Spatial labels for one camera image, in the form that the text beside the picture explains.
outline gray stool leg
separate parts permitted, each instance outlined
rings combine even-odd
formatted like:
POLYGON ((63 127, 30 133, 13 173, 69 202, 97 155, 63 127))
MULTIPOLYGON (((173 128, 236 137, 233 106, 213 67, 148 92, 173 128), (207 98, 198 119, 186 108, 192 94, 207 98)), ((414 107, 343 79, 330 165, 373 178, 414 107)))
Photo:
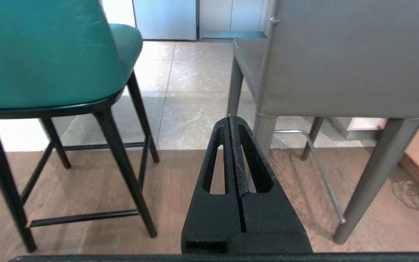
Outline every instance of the gray stool leg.
POLYGON ((255 117, 253 134, 261 147, 261 151, 263 151, 263 154, 266 156, 266 159, 268 159, 269 156, 269 147, 271 145, 272 133, 275 125, 275 117, 258 115, 255 117))
POLYGON ((231 86, 229 86, 229 100, 227 104, 227 114, 236 115, 240 92, 242 90, 243 75, 236 58, 232 59, 231 86))
POLYGON ((71 168, 71 164, 69 162, 69 159, 67 158, 67 155, 65 154, 65 151, 63 150, 63 144, 61 144, 61 140, 59 139, 53 121, 51 120, 51 118, 42 118, 41 122, 43 124, 43 127, 45 128, 46 133, 48 133, 49 138, 55 144, 56 152, 58 153, 59 159, 61 159, 64 168, 71 168))
POLYGON ((344 213, 346 222, 336 229, 334 242, 343 244, 348 239, 418 128, 419 119, 388 119, 344 213))
POLYGON ((33 239, 30 228, 27 227, 27 216, 25 215, 24 207, 19 198, 17 187, 14 182, 14 177, 11 173, 11 168, 7 162, 4 149, 0 141, 0 190, 3 198, 15 222, 15 226, 19 231, 20 237, 24 242, 25 249, 28 252, 36 250, 35 240, 33 239))
MULTIPOLYGON (((321 128, 321 125, 323 124, 324 118, 316 117, 313 120, 313 124, 311 125, 310 133, 308 136, 310 137, 311 141, 314 143, 316 140, 316 136, 319 134, 319 129, 321 128)), ((306 143, 305 149, 303 150, 301 160, 305 161, 308 158, 308 155, 310 154, 310 146, 308 146, 308 143, 306 143)))
POLYGON ((153 220, 151 219, 150 213, 145 203, 145 199, 141 194, 140 185, 137 182, 137 178, 132 169, 132 165, 128 159, 127 153, 125 151, 121 136, 117 130, 116 124, 113 119, 113 114, 111 109, 108 108, 104 111, 99 111, 93 114, 98 123, 100 124, 101 130, 103 130, 104 137, 108 141, 111 152, 113 153, 114 159, 116 160, 121 174, 125 180, 127 188, 132 195, 133 201, 137 206, 138 211, 140 212, 141 219, 145 223, 145 226, 148 230, 150 237, 156 237, 156 229, 153 225, 153 220))

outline black metal clamp jaw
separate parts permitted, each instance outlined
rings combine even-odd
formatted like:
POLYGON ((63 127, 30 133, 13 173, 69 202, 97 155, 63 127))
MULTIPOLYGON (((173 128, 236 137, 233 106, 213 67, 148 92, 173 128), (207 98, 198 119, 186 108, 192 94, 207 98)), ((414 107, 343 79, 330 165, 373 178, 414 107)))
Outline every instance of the black metal clamp jaw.
POLYGON ((246 121, 229 115, 211 134, 182 230, 182 253, 310 254, 300 219, 246 121), (226 194, 210 194, 223 145, 226 194), (250 192, 243 155, 255 184, 250 192))

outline white cabinet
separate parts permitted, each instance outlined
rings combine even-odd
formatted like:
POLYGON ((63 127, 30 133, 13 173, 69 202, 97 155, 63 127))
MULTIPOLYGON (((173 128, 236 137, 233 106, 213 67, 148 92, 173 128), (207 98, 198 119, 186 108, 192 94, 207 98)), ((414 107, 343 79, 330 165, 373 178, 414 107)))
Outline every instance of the white cabinet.
POLYGON ((232 31, 259 31, 263 0, 232 1, 232 31))
POLYGON ((268 1, 200 0, 200 28, 224 35, 263 31, 268 1))
POLYGON ((133 0, 133 8, 143 39, 196 39, 196 0, 133 0))
POLYGON ((231 29, 231 0, 201 0, 201 28, 204 30, 231 29))

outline black stool leg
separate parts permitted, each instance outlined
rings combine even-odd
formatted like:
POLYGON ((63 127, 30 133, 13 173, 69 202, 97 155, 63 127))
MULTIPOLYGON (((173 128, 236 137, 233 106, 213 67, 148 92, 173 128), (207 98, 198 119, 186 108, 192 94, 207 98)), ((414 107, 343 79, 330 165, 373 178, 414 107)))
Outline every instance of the black stool leg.
POLYGON ((55 144, 56 152, 58 153, 58 156, 61 159, 64 168, 71 168, 71 164, 69 162, 69 159, 67 158, 67 155, 65 154, 65 151, 63 150, 63 144, 61 144, 61 140, 59 139, 53 121, 51 120, 51 118, 42 118, 41 122, 43 123, 45 131, 46 133, 48 133, 48 136, 50 137, 51 141, 53 141, 53 143, 55 144))
MULTIPOLYGON (((324 118, 315 117, 313 120, 313 124, 311 125, 310 133, 308 134, 311 141, 314 143, 316 140, 316 136, 318 136, 319 129, 321 128, 321 125, 323 124, 324 118)), ((308 155, 310 154, 311 148, 308 146, 308 143, 306 143, 305 149, 303 150, 301 160, 305 161, 308 158, 308 155)))
POLYGON ((127 188, 130 191, 130 194, 135 201, 135 205, 141 214, 141 218, 145 223, 148 234, 150 237, 156 237, 157 233, 155 226, 153 225, 153 220, 151 220, 145 199, 141 194, 140 186, 138 185, 137 179, 132 169, 132 165, 130 164, 121 137, 117 131, 111 109, 108 108, 104 111, 96 112, 93 115, 96 117, 101 129, 103 130, 106 141, 108 141, 116 163, 119 166, 119 169, 121 170, 123 178, 127 184, 127 188))
POLYGON ((19 193, 15 186, 14 178, 7 162, 4 149, 0 141, 0 190, 4 200, 9 207, 12 218, 14 219, 17 230, 25 244, 28 252, 36 250, 35 240, 32 232, 27 227, 27 217, 22 203, 20 202, 19 193))
POLYGON ((153 161, 159 163, 158 151, 156 150, 155 141, 151 135, 150 125, 148 123, 147 114, 145 112, 145 107, 143 106, 143 101, 141 99, 140 89, 138 88, 137 78, 135 77, 135 71, 132 72, 129 79, 127 80, 127 88, 132 98, 133 105, 137 111, 138 119, 140 120, 141 128, 145 136, 149 136, 150 139, 150 151, 151 156, 153 156, 153 161))

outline teal upholstered seat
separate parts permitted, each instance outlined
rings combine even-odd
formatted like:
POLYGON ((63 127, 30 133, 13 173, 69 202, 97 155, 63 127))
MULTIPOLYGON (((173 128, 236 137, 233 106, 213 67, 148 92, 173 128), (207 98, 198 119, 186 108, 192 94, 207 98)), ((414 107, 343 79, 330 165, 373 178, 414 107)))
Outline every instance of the teal upholstered seat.
POLYGON ((0 109, 66 106, 120 91, 141 52, 96 0, 0 1, 0 109))
POLYGON ((133 70, 143 46, 140 32, 129 25, 109 24, 123 66, 124 83, 133 70))

